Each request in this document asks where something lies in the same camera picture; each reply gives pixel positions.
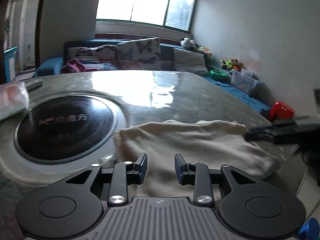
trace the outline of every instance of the beige cloth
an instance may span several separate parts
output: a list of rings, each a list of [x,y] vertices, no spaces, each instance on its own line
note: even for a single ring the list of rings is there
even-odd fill
[[[185,161],[205,163],[209,169],[231,164],[264,179],[280,168],[279,160],[247,143],[244,125],[225,121],[186,124],[174,120],[148,122],[115,134],[119,161],[135,162],[147,153],[148,169],[143,185],[130,186],[129,196],[193,197],[193,186],[180,186],[174,169],[174,155]]]

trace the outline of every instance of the window sill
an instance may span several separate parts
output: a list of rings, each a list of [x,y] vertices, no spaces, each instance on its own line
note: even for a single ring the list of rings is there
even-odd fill
[[[136,34],[171,39],[176,41],[179,41],[184,37],[192,38],[192,35],[189,33],[167,29],[160,26],[144,25],[143,23],[137,24],[107,21],[96,22],[96,33]]]

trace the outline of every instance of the sofa armrest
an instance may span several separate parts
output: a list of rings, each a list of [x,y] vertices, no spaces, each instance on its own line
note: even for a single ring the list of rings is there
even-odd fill
[[[35,72],[33,77],[43,77],[60,74],[61,68],[64,66],[63,57],[55,56],[47,59]]]

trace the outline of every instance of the blue cabinet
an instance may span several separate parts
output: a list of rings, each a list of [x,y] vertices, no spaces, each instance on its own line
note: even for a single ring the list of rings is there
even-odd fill
[[[7,82],[16,77],[16,53],[18,47],[7,49],[4,51],[4,71]]]

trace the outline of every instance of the tissue package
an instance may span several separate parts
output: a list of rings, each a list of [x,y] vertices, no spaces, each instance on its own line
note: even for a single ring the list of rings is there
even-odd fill
[[[29,109],[29,94],[24,82],[0,86],[0,121]]]

